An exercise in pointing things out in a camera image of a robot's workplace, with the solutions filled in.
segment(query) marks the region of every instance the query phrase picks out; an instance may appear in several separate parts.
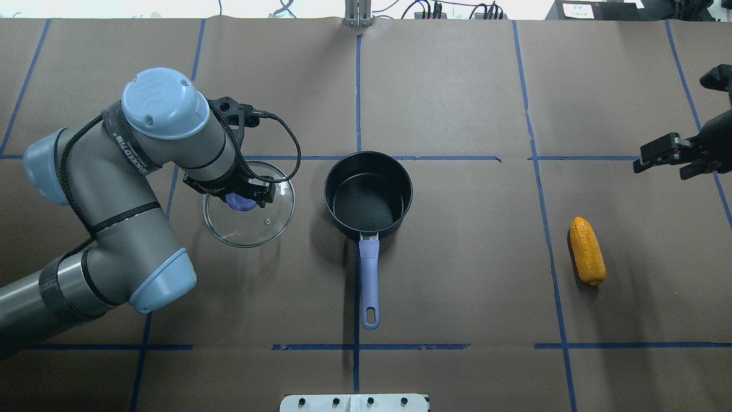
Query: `corn cob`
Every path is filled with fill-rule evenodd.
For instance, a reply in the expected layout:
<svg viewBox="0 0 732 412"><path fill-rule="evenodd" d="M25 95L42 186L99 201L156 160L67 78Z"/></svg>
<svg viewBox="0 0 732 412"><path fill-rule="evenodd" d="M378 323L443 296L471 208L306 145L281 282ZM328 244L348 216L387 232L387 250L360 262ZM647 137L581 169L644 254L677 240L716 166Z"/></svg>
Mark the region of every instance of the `corn cob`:
<svg viewBox="0 0 732 412"><path fill-rule="evenodd" d="M603 283L608 278L608 272L590 222L576 217L569 228L569 242L575 255L577 274L582 282L592 286Z"/></svg>

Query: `blue tape line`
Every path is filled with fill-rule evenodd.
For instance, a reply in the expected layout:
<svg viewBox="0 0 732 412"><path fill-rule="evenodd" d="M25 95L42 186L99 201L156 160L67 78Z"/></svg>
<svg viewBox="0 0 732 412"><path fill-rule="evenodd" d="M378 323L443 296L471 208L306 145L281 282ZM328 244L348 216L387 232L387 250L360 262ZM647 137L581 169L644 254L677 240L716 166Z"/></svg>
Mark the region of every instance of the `blue tape line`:
<svg viewBox="0 0 732 412"><path fill-rule="evenodd" d="M75 345L62 343L42 343L31 350L140 350L140 345Z"/></svg>
<svg viewBox="0 0 732 412"><path fill-rule="evenodd" d="M180 168L178 166L173 169L173 179L171 179L171 191L168 195L168 206L165 208L165 216L167 218L171 217L171 207L173 207L173 195L176 192L176 184L178 183L178 171Z"/></svg>
<svg viewBox="0 0 732 412"><path fill-rule="evenodd" d="M635 161L638 156L537 156L539 161Z"/></svg>
<svg viewBox="0 0 732 412"><path fill-rule="evenodd" d="M469 343L364 343L358 345L312 343L285 346L273 345L272 350L463 350L468 347L470 347Z"/></svg>
<svg viewBox="0 0 732 412"><path fill-rule="evenodd" d="M497 161L496 156L392 156L398 161Z"/></svg>
<svg viewBox="0 0 732 412"><path fill-rule="evenodd" d="M142 345L41 343L31 350L140 350ZM149 345L147 350L193 350L193 345Z"/></svg>
<svg viewBox="0 0 732 412"><path fill-rule="evenodd" d="M28 88L28 83L31 80L31 75L33 74L33 69L36 67L36 62L38 61L38 55L41 53L41 48L43 47L43 42L45 41L46 34L48 33L48 27L51 25L51 20L46 19L46 23L43 26L43 32L41 33L41 38L38 40L38 46L36 46L36 53L33 55L33 59L31 60L31 66L28 67L28 73L26 73L26 79L23 80L23 86L20 88L20 94L18 94L18 99L15 101L15 108L12 110L12 114L10 115L10 121L7 124L7 129L5 130L5 137L2 139L2 145L0 145L0 155L5 153L5 147L7 146L7 142L10 139L10 133L12 132L12 126L15 124L15 118L18 116L18 111L20 110L20 104L23 102L23 96L26 95L26 89Z"/></svg>
<svg viewBox="0 0 732 412"><path fill-rule="evenodd" d="M148 313L145 319L145 329L142 334L142 345L140 348L140 355L138 357L138 369L135 373L135 385L132 389L132 399L130 400L130 412L135 412L137 409L137 399L140 394L140 383L142 382L142 371L145 366L145 354L147 352L147 341L150 337L150 324L152 323L152 312Z"/></svg>
<svg viewBox="0 0 732 412"><path fill-rule="evenodd" d="M303 161L339 161L345 156L300 156ZM246 155L248 161L295 161L297 156L293 155Z"/></svg>
<svg viewBox="0 0 732 412"><path fill-rule="evenodd" d="M727 203L727 196L725 196L725 190L722 188L722 183L720 182L720 176L718 173L714 172L714 184L717 185L717 191L720 192L720 197L722 198L722 207L725 208L725 214L727 215L727 223L730 224L730 229L732 229L732 213L730 213L730 207L729 203Z"/></svg>
<svg viewBox="0 0 732 412"><path fill-rule="evenodd" d="M575 398L575 384L572 379L572 367L569 362L569 349L567 348L567 333L564 330L564 315L561 310L561 297L559 295L559 283L556 278L556 267L554 265L554 251L551 245L551 234L549 233L549 220L547 218L546 204L544 202L544 188L542 187L541 173L539 171L539 158L537 155L537 143L534 139L534 128L531 126L531 119L529 118L529 95L526 92L526 77L523 72L523 60L521 59L521 46L518 39L518 25L516 21L512 21L513 25L513 39L516 44L516 58L518 60L518 74L521 79L521 93L523 94L523 107L526 113L526 127L529 130L529 137L531 138L531 158L534 161L534 174L537 180L537 190L539 191L539 205L542 209L542 220L544 223L544 236L549 249L549 263L551 265L551 276L554 285L554 301L556 306L556 316L559 323L559 336L562 343L562 352L564 354L564 371L567 375L567 390L569 392L569 405L572 408L572 412L577 411L577 400Z"/></svg>
<svg viewBox="0 0 732 412"><path fill-rule="evenodd" d="M206 28L206 19L201 19L201 28L198 30L198 44L195 47L195 59L193 60L193 71L190 74L190 80L195 81L195 75L198 74L198 59L201 57L201 46L203 45L203 31Z"/></svg>
<svg viewBox="0 0 732 412"><path fill-rule="evenodd" d="M193 350L193 345L147 345L147 350Z"/></svg>
<svg viewBox="0 0 732 412"><path fill-rule="evenodd" d="M361 151L361 37L356 36L356 151Z"/></svg>
<svg viewBox="0 0 732 412"><path fill-rule="evenodd" d="M671 52L673 53L673 60L676 61L676 69L679 70L679 77L681 78L681 84L684 86L684 93L686 93L687 100L689 101L689 107L691 108L691 114L694 116L694 122L696 123L696 128L698 131L701 132L701 122L699 121L699 115L696 112L696 105L694 104L694 99L691 97L691 92L689 91L689 86L686 81L686 76L684 75L684 69L681 67L681 60L679 60L679 55L676 52L676 43L673 41L673 32L671 31L671 21L666 21L666 33L668 34L668 42L671 44ZM720 199L722 200L722 207L725 210L725 215L727 216L727 223L730 225L730 228L732 228L732 213L730 213L730 207L729 203L727 203L727 196L725 196L725 191L722 188L722 184L720 183L720 177L718 173L714 172L714 184L717 185L717 191L720 194Z"/></svg>
<svg viewBox="0 0 732 412"><path fill-rule="evenodd" d="M272 350L354 350L356 345L341 343L313 343L302 345L273 345Z"/></svg>
<svg viewBox="0 0 732 412"><path fill-rule="evenodd" d="M361 350L463 350L470 347L468 343L437 343L437 344L411 344L411 343L364 343Z"/></svg>
<svg viewBox="0 0 732 412"><path fill-rule="evenodd" d="M354 271L354 393L361 392L361 316L359 303L361 302L361 256L356 247L356 267Z"/></svg>
<svg viewBox="0 0 732 412"><path fill-rule="evenodd" d="M562 349L561 343L537 343L534 349L551 350ZM609 343L569 343L569 349L685 349L685 348L705 348L705 347L729 347L732 348L730 342L609 342Z"/></svg>
<svg viewBox="0 0 732 412"><path fill-rule="evenodd" d="M701 123L699 122L699 116L696 113L696 107L694 101L691 98L691 92L689 91L689 85L686 82L686 76L684 76L684 69L681 68L681 61L679 60L679 54L676 52L676 43L673 41L673 33L671 32L671 21L666 20L666 33L668 34L668 42L671 44L671 53L673 53L673 60L676 61L676 69L679 70L679 77L681 77L681 84L684 86L684 93L687 95L689 101L689 107L691 107L691 114L694 115L694 122L696 122L696 128L701 130Z"/></svg>

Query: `cable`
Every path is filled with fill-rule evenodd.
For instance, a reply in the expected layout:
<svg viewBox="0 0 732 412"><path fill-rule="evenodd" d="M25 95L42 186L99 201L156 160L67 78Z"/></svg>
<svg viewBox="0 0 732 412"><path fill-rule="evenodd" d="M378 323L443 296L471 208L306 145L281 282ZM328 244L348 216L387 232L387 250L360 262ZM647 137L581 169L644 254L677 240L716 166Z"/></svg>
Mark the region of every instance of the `cable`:
<svg viewBox="0 0 732 412"><path fill-rule="evenodd" d="M71 209L76 213L76 217L79 218L81 223L84 225L84 229L89 232L92 238L94 237L94 230L86 220L84 212L81 210L76 199L74 199L74 195L71 193L71 187L69 187L69 176L66 170L66 162L69 160L69 154L71 153L71 149L74 147L74 144L76 144L76 142L79 141L86 132L91 130L101 121L102 115L99 115L92 119L91 122L87 123L86 126L79 129L79 131L76 132L76 134L66 143L66 146L64 146L64 152L61 154L61 160L59 161L59 183L61 184L61 189L64 191L64 195L66 196L66 200L69 202L69 206L71 206Z"/></svg>
<svg viewBox="0 0 732 412"><path fill-rule="evenodd" d="M480 4L453 3L452 1L441 1L441 3L454 4L455 6L468 6L468 7L475 7L475 6L480 5Z"/></svg>
<svg viewBox="0 0 732 412"><path fill-rule="evenodd" d="M280 0L280 4L285 6L285 0ZM287 12L290 13L292 18L297 18L297 16L290 11L290 7L287 7Z"/></svg>
<svg viewBox="0 0 732 412"><path fill-rule="evenodd" d="M239 160L242 161L242 163L244 164L244 169L247 171L247 173L251 177L254 177L255 179L259 179L265 183L282 183L282 182L286 182L286 181L292 179L295 176L298 169L300 169L300 161L302 159L300 143L297 141L297 137L295 137L295 133L292 133L292 130L290 129L289 126L287 126L287 123L285 123L285 121L282 120L282 118L280 118L279 116L277 116L274 113L269 113L268 111L263 111L263 110L255 110L255 111L251 112L251 114L253 116L261 117L263 119L277 120L282 125L282 127L285 128L287 133L290 135L290 137L292 138L292 142L295 144L295 148L297 149L297 160L295 162L295 167L292 169L292 172L282 179L272 179L270 177L260 176L252 171L252 169L249 167L249 164L247 163L247 159L245 159L244 155L242 154L242 148L239 146L239 143L236 142L236 137L234 137L234 132L231 130L231 126L229 126L229 124L224 120L224 116L221 114L221 112L216 107L216 105L213 104L212 100L209 100L209 107L211 108L211 111L213 111L214 117L216 117L216 120L218 120L219 123L224 127L224 131L229 136L231 143L234 144L234 149L236 150L236 153L239 155Z"/></svg>
<svg viewBox="0 0 732 412"><path fill-rule="evenodd" d="M375 13L385 12L385 11L387 11L388 9L391 9L392 7L394 7L394 5L395 5L396 3L398 3L398 2L399 2L399 0L397 0L397 1L393 2L393 3L391 3L391 4L390 4L390 5L389 5L389 6L388 6L388 7L386 8L386 9L383 9L383 10L374 10L374 11L372 11L371 13L372 13L372 14L375 14Z"/></svg>
<svg viewBox="0 0 732 412"><path fill-rule="evenodd" d="M478 5L477 5L477 6L476 6L476 7L475 7L475 8L473 9L473 11L472 11L472 12L470 12L470 17L468 17L468 20L470 20L470 19L472 19L472 18L473 18L473 15L475 14L475 10L478 10L478 7L481 7L481 6L482 6L482 7L484 7L484 10L483 10L483 11L485 12L484 14L486 15L486 16L485 16L484 18L488 18L488 16L487 16L487 14L488 14L488 5L487 5L486 3L481 3L481 4L478 4Z"/></svg>
<svg viewBox="0 0 732 412"><path fill-rule="evenodd" d="M493 0L493 3L490 4L490 8L487 12L485 12L485 20L494 20L493 19L493 13L496 10L496 0Z"/></svg>
<svg viewBox="0 0 732 412"><path fill-rule="evenodd" d="M295 0L287 0L287 4L283 5L283 7L282 7L281 9L277 9L277 10L275 10L275 11L274 11L274 12L273 12L273 13L272 13L271 15L269 15L269 16L270 16L271 18L273 18L274 16L276 16L276 15L280 14L281 12L284 12L285 10L287 10L288 8L290 8L290 6L292 5L292 2L293 2L293 1L295 1Z"/></svg>
<svg viewBox="0 0 732 412"><path fill-rule="evenodd" d="M427 1L427 0L415 0L412 4L409 5L409 7L407 7L407 10L404 10L404 14L402 14L402 17L401 18L404 18L404 16L407 15L407 12L409 11L409 9L412 8L412 6L414 6L417 3L422 4L422 2L427 3L427 15L432 14L432 6L430 5L430 2L429 1ZM422 17L423 18L425 17L425 6L424 5L422 5Z"/></svg>

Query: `metal bracket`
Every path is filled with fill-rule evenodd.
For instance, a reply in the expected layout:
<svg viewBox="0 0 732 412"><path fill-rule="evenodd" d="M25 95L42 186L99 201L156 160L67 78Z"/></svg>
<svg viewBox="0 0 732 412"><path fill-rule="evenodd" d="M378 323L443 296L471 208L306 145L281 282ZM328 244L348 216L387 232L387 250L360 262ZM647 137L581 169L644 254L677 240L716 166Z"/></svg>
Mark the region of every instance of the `metal bracket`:
<svg viewBox="0 0 732 412"><path fill-rule="evenodd" d="M429 412L426 394L288 395L280 412Z"/></svg>
<svg viewBox="0 0 732 412"><path fill-rule="evenodd" d="M371 0L346 0L346 26L371 26Z"/></svg>

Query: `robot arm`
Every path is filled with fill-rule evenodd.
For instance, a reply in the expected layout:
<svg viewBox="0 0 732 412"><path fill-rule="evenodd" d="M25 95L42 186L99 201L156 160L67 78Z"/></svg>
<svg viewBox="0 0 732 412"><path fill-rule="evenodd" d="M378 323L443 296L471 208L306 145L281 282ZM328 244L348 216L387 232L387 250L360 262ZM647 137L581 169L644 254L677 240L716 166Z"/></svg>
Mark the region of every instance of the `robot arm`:
<svg viewBox="0 0 732 412"><path fill-rule="evenodd" d="M732 104L732 65L719 65L702 76L707 89L727 92ZM633 171L641 173L662 164L684 164L679 172L686 180L702 173L727 173L732 170L732 110L709 120L699 134L681 139L669 133L640 147L640 159L633 162Z"/></svg>
<svg viewBox="0 0 732 412"><path fill-rule="evenodd" d="M184 182L236 210L265 207L276 183L240 152L244 127L276 115L231 98L208 101L181 73L139 73L88 125L31 145L23 165L41 194L71 205L96 245L0 288L0 358L129 302L147 313L195 286L193 265L145 175L173 161ZM239 128L231 130L230 125Z"/></svg>

